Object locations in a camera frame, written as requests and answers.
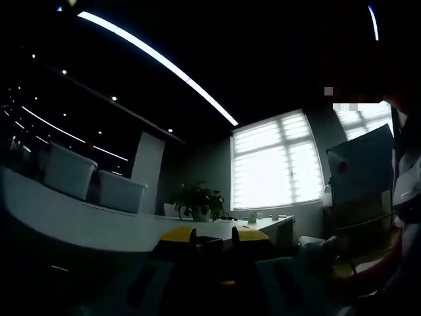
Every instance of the wall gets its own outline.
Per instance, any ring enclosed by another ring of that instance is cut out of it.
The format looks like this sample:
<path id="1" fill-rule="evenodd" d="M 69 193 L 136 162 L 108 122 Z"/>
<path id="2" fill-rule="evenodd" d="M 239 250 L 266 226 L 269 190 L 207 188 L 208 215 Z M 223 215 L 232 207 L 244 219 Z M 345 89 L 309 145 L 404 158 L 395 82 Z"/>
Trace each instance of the wall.
<path id="1" fill-rule="evenodd" d="M 148 133 L 143 133 L 137 147 L 131 179 L 147 184 L 147 190 L 140 212 L 155 212 L 159 173 L 161 171 L 162 154 L 165 143 Z"/>
<path id="2" fill-rule="evenodd" d="M 327 184 L 330 170 L 326 150 L 346 141 L 345 133 L 337 119 L 332 104 L 326 104 L 317 111 L 305 110 L 305 114 L 312 128 L 312 133 L 317 144 L 320 164 L 323 170 L 324 182 Z M 231 196 L 231 168 L 230 168 L 230 138 L 225 138 L 211 145 L 204 145 L 186 153 L 182 159 L 184 163 L 176 165 L 176 179 L 171 186 L 166 187 L 166 192 L 161 194 L 162 202 L 170 201 L 170 193 L 176 190 L 177 185 L 183 182 L 205 180 L 207 186 L 213 190 L 220 190 L 225 197 L 225 208 L 230 209 Z M 165 171 L 168 176 L 162 175 L 162 179 L 171 178 L 174 171 Z M 323 229 L 322 204 L 320 201 L 302 203 L 294 206 L 279 207 L 275 209 L 263 209 L 265 217 L 273 212 L 284 215 L 295 215 L 295 233 L 298 236 L 321 236 Z M 247 218 L 252 211 L 232 211 L 232 216 L 239 219 Z"/>

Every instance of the window blind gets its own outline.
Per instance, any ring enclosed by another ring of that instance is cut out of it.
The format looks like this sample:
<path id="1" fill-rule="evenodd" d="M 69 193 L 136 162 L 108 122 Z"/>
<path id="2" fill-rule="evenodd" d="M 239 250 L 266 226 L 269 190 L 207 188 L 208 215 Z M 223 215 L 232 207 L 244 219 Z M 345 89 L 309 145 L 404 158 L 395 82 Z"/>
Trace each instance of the window blind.
<path id="1" fill-rule="evenodd" d="M 294 111 L 233 133 L 233 208 L 318 199 L 322 171 L 309 123 Z"/>
<path id="2" fill-rule="evenodd" d="M 385 124 L 389 125 L 393 134 L 391 106 L 386 101 L 358 104 L 355 109 L 350 108 L 348 103 L 340 103 L 335 105 L 335 111 L 347 140 L 353 140 Z"/>

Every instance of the desk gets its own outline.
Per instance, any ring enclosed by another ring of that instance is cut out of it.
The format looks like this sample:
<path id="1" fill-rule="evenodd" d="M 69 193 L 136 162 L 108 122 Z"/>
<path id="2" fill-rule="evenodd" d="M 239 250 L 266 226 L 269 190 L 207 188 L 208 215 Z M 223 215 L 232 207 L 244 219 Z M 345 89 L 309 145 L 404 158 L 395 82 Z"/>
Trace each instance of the desk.
<path id="1" fill-rule="evenodd" d="M 151 251 L 161 235 L 179 226 L 195 227 L 197 235 L 231 239 L 232 227 L 276 229 L 293 217 L 247 221 L 198 223 L 156 215 L 128 214 L 91 205 L 0 168 L 0 189 L 6 210 L 20 222 L 49 237 L 98 250 Z"/>

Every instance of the recessed ceiling light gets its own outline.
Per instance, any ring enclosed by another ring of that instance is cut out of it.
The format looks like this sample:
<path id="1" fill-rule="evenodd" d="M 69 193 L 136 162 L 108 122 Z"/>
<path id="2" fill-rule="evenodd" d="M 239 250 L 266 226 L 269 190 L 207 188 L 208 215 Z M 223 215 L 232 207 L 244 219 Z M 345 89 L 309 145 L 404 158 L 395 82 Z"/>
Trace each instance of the recessed ceiling light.
<path id="1" fill-rule="evenodd" d="M 169 70 L 171 70 L 186 84 L 192 87 L 198 94 L 200 94 L 205 100 L 207 100 L 219 113 L 221 113 L 221 115 L 224 116 L 232 125 L 238 125 L 238 122 L 221 106 L 221 104 L 219 104 L 213 97 L 211 97 L 201 86 L 194 82 L 185 72 L 183 72 L 180 68 L 171 63 L 171 61 L 169 61 L 166 57 L 155 51 L 151 46 L 142 42 L 140 39 L 131 35 L 129 32 L 123 30 L 122 28 L 119 28 L 117 25 L 114 25 L 113 23 L 110 23 L 94 14 L 83 11 L 79 13 L 78 16 L 80 18 L 84 18 L 88 21 L 91 21 L 92 23 L 102 26 L 108 31 L 115 33 L 116 35 L 120 36 L 121 38 L 124 38 L 126 41 L 135 45 L 140 50 L 144 51 L 146 54 L 160 62 Z"/>

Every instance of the cup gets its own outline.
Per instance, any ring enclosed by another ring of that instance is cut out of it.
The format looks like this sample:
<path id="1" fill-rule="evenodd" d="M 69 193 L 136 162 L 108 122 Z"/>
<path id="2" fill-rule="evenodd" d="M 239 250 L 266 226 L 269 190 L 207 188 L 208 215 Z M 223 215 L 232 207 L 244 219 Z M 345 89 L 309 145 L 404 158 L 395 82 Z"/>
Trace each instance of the cup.
<path id="1" fill-rule="evenodd" d="M 257 219 L 257 213 L 256 212 L 252 212 L 249 216 L 249 223 L 250 224 L 254 224 L 256 223 L 256 219 Z"/>

